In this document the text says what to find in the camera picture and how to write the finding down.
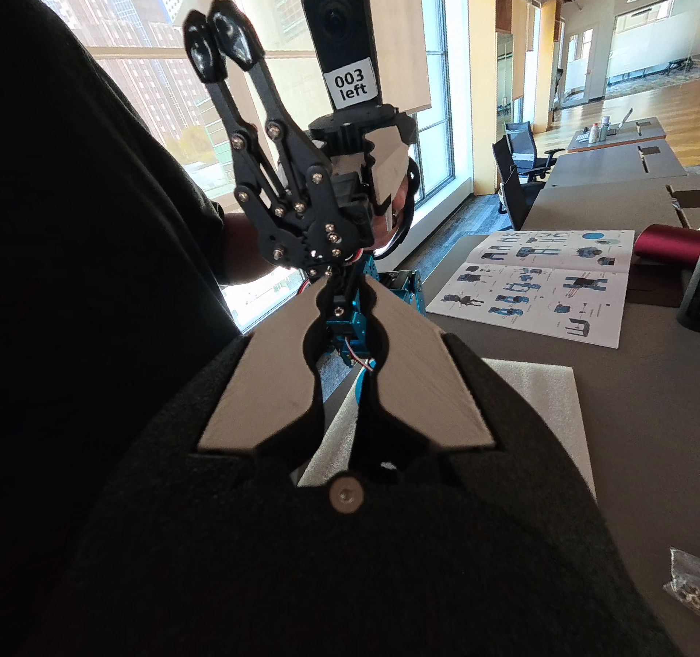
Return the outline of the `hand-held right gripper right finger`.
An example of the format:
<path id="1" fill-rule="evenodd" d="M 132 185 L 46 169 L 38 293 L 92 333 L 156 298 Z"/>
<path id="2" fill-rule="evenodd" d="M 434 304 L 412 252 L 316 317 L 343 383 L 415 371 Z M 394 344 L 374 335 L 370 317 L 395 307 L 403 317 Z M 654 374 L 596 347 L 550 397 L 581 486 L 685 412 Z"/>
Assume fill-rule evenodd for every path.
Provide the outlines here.
<path id="1" fill-rule="evenodd" d="M 372 277 L 363 277 L 366 344 L 375 361 L 361 410 L 381 453 L 493 448 L 495 439 L 444 332 Z"/>

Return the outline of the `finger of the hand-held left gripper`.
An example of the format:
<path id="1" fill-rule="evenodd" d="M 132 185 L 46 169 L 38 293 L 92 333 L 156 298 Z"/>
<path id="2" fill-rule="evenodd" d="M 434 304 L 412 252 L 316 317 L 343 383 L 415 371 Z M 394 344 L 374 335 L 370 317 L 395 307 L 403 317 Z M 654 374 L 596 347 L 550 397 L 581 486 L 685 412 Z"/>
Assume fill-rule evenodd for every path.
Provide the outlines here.
<path id="1" fill-rule="evenodd" d="M 360 179 L 368 179 L 371 174 L 373 158 L 371 155 L 336 155 L 330 158 L 332 177 L 356 173 Z"/>
<path id="2" fill-rule="evenodd" d="M 385 206 L 393 200 L 408 169 L 409 145 L 398 126 L 380 127 L 364 135 L 374 203 Z"/>

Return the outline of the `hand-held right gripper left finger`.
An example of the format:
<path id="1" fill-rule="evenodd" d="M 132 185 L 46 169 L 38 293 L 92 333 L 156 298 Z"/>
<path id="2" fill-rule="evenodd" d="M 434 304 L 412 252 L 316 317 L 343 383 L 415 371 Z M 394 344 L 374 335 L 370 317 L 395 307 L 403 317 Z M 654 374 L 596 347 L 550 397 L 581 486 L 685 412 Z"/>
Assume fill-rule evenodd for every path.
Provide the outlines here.
<path id="1" fill-rule="evenodd" d="M 264 320 L 197 443 L 202 453 L 311 455 L 323 435 L 316 363 L 326 349 L 328 277 Z"/>

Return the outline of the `blue black toy robot arm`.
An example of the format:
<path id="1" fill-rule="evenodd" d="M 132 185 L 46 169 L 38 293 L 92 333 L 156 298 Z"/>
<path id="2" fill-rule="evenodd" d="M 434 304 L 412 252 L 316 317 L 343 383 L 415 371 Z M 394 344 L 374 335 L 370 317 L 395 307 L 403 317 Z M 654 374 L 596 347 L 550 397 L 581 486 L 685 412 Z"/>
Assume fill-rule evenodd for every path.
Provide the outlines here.
<path id="1" fill-rule="evenodd" d="M 377 272 L 377 245 L 366 185 L 356 173 L 332 177 L 330 158 L 293 120 L 249 18 L 231 0 L 207 15 L 188 13 L 189 61 L 223 121 L 234 167 L 234 194 L 273 265 L 302 270 L 304 291 L 321 277 L 334 289 L 327 352 L 347 366 L 369 365 L 366 310 L 358 278 Z"/>

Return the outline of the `person's left forearm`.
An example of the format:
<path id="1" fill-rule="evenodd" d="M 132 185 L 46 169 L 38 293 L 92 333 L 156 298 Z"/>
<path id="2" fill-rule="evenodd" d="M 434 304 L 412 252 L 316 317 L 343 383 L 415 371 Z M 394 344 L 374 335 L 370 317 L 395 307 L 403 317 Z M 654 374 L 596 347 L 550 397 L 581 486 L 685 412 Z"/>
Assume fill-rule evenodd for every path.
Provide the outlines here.
<path id="1" fill-rule="evenodd" d="M 224 286 L 245 285 L 272 273 L 275 267 L 260 254 L 258 231 L 243 213 L 223 216 Z"/>

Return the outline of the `dark grey desk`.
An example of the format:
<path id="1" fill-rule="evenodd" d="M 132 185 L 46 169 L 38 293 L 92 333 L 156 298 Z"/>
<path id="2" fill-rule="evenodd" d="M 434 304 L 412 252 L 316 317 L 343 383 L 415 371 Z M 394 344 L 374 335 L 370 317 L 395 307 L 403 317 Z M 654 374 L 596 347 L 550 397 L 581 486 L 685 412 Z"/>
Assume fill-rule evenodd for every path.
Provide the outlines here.
<path id="1" fill-rule="evenodd" d="M 687 656 L 699 617 L 664 590 L 670 548 L 699 556 L 699 334 L 625 306 L 617 349 L 430 315 L 483 358 L 573 369 L 597 501 L 638 590 Z"/>

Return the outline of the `grey office desk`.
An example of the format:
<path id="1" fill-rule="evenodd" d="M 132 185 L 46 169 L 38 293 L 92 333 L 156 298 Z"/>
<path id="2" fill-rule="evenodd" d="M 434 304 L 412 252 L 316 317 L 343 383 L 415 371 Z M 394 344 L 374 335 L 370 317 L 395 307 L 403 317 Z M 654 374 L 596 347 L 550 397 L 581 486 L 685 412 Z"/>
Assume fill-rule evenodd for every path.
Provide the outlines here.
<path id="1" fill-rule="evenodd" d="M 684 177 L 670 145 L 664 139 L 642 139 L 593 151 L 565 154 L 548 176 L 546 188 Z"/>
<path id="2" fill-rule="evenodd" d="M 605 136 L 590 142 L 590 130 L 578 130 L 568 147 L 567 153 L 595 151 L 600 148 L 612 148 L 627 144 L 645 144 L 653 140 L 665 139 L 666 132 L 657 117 L 627 120 L 623 124 L 612 125 Z"/>

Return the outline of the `person's left hand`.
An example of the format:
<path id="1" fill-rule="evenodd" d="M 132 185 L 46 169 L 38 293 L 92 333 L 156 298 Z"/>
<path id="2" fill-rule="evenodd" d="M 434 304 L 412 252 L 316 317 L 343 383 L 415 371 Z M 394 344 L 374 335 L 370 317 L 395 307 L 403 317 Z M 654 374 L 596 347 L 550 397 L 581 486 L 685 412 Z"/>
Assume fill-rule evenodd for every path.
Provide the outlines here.
<path id="1" fill-rule="evenodd" d="M 384 215 L 373 217 L 372 231 L 377 245 L 385 245 L 405 224 L 405 206 L 409 196 L 409 176 L 405 175 L 392 199 L 390 209 Z"/>

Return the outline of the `pale grey foam sheet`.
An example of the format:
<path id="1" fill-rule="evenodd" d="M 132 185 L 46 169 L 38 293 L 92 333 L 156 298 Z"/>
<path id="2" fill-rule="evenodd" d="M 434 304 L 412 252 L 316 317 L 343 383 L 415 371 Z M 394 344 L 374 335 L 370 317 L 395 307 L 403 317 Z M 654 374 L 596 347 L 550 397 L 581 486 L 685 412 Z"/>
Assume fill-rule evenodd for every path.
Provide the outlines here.
<path id="1" fill-rule="evenodd" d="M 590 453 L 572 368 L 565 366 L 485 359 L 545 421 L 564 447 L 596 499 Z M 349 469 L 358 419 L 363 375 L 340 406 L 320 444 L 302 474 L 301 487 L 324 486 L 334 475 Z"/>

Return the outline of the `black office chair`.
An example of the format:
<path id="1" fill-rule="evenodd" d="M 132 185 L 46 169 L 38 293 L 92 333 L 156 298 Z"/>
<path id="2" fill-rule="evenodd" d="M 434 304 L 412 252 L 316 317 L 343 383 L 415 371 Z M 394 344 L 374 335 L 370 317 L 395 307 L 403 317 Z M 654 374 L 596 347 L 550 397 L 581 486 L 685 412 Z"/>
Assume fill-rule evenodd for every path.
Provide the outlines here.
<path id="1" fill-rule="evenodd" d="M 498 193 L 502 205 L 501 213 L 508 216 L 512 229 L 519 231 L 522 229 L 540 191 L 545 186 L 545 182 L 521 183 L 506 136 L 494 143 L 492 150 L 495 165 L 501 178 Z"/>
<path id="2" fill-rule="evenodd" d="M 547 173 L 556 163 L 556 154 L 565 148 L 554 148 L 546 151 L 545 157 L 538 157 L 530 122 L 506 123 L 505 134 L 519 176 L 529 183 L 546 181 Z"/>

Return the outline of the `illustrated instruction booklet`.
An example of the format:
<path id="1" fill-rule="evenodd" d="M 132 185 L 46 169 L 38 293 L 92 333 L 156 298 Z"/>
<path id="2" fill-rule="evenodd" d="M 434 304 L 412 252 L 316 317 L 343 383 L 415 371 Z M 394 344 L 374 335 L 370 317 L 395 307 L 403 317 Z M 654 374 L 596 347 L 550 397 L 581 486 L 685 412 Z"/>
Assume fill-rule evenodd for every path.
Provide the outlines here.
<path id="1" fill-rule="evenodd" d="M 494 232 L 426 311 L 616 349 L 634 242 L 633 230 Z"/>

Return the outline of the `red screwdriver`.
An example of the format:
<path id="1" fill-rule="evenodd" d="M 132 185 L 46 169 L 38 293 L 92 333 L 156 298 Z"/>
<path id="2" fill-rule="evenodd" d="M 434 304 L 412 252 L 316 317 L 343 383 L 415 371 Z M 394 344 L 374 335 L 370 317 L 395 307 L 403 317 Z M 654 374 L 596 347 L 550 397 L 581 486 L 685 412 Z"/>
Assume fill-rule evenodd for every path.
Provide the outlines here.
<path id="1" fill-rule="evenodd" d="M 643 259 L 693 270 L 699 261 L 699 230 L 652 224 L 635 240 L 634 253 Z"/>

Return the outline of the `group of clear screw bags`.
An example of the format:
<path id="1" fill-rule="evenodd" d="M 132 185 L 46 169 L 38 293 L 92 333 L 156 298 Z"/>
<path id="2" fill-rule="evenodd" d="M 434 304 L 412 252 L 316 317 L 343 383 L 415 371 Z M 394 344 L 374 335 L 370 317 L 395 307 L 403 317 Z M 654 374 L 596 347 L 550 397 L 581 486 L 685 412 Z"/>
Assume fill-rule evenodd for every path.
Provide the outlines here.
<path id="1" fill-rule="evenodd" d="M 670 582 L 663 589 L 699 616 L 699 557 L 671 547 Z"/>

